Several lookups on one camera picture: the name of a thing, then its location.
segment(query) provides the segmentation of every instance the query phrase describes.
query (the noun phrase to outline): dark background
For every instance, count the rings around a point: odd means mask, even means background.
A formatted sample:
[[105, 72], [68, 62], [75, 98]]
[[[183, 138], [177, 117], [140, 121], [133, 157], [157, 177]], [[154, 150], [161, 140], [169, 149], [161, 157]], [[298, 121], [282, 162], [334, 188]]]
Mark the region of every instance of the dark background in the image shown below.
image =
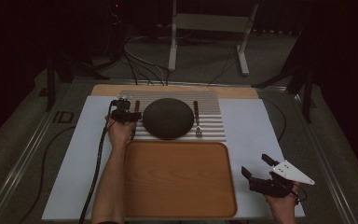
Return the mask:
[[[34, 77], [46, 68], [46, 34], [71, 36], [67, 42], [61, 39], [69, 44], [68, 52], [79, 51], [78, 55], [87, 60], [88, 53], [75, 47], [92, 48], [81, 30], [93, 27], [92, 19], [86, 20], [93, 14], [76, 15], [92, 1], [76, 2], [74, 6], [66, 1], [0, 1], [0, 126], [34, 88]], [[178, 10], [200, 10], [200, 2], [180, 2]], [[205, 2], [204, 13], [245, 13], [236, 7], [241, 1]], [[126, 4], [125, 22], [145, 35], [156, 36], [157, 24], [171, 23], [169, 1], [132, 0]], [[90, 11], [98, 14], [99, 10], [94, 7]], [[94, 27], [93, 33], [106, 32], [104, 27], [103, 23]], [[315, 64], [314, 83], [321, 86], [325, 101], [358, 157], [358, 1], [265, 1], [258, 9], [254, 28], [260, 35], [263, 31], [298, 35], [285, 68], [303, 62]]]

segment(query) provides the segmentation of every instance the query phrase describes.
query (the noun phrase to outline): forearm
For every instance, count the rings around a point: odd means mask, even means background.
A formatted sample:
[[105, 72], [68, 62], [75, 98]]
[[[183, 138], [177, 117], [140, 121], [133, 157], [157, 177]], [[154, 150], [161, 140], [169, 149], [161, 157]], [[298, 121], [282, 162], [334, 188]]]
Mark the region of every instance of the forearm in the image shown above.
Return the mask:
[[92, 224], [124, 223], [124, 149], [124, 144], [114, 146], [103, 169], [92, 209]]

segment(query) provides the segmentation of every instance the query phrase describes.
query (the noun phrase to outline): hand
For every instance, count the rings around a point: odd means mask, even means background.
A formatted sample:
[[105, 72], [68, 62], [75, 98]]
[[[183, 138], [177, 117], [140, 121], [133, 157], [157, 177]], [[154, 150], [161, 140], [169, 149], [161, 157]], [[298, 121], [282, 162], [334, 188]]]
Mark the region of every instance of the hand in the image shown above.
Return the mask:
[[[293, 186], [293, 191], [297, 192], [298, 182], [295, 182]], [[295, 206], [296, 206], [296, 196], [289, 194], [284, 198], [274, 198], [268, 195], [264, 195], [269, 207], [271, 209], [272, 215], [280, 224], [292, 224], [296, 223], [295, 218]]]
[[122, 124], [109, 118], [108, 133], [112, 146], [126, 145], [131, 139], [131, 130], [135, 124], [135, 122]]

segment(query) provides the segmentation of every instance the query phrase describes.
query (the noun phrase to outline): fork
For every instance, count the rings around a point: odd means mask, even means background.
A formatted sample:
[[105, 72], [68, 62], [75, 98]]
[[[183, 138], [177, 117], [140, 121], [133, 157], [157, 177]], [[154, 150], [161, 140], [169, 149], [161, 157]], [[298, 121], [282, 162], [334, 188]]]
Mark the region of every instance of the fork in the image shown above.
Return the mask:
[[201, 138], [202, 137], [202, 129], [200, 127], [199, 102], [197, 102], [197, 101], [194, 101], [194, 114], [196, 115], [196, 122], [197, 122], [196, 136], [198, 138]]

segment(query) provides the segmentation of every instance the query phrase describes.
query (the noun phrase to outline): metal leg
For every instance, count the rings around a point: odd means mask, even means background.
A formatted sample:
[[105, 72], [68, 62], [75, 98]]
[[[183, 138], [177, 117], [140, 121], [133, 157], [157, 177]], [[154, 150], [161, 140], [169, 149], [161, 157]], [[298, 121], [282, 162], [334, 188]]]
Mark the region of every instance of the metal leg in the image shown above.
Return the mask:
[[173, 72], [176, 66], [176, 0], [172, 0], [172, 36], [170, 60], [168, 61], [168, 70]]
[[255, 13], [257, 12], [258, 4], [254, 4], [252, 8], [251, 15], [249, 16], [248, 21], [246, 22], [246, 30], [243, 34], [243, 40], [241, 45], [237, 46], [237, 53], [240, 60], [240, 66], [241, 66], [241, 73], [243, 76], [249, 75], [249, 68], [248, 64], [246, 63], [245, 54], [243, 53], [245, 51], [246, 44], [249, 39], [249, 34], [252, 31], [253, 23], [255, 21]]

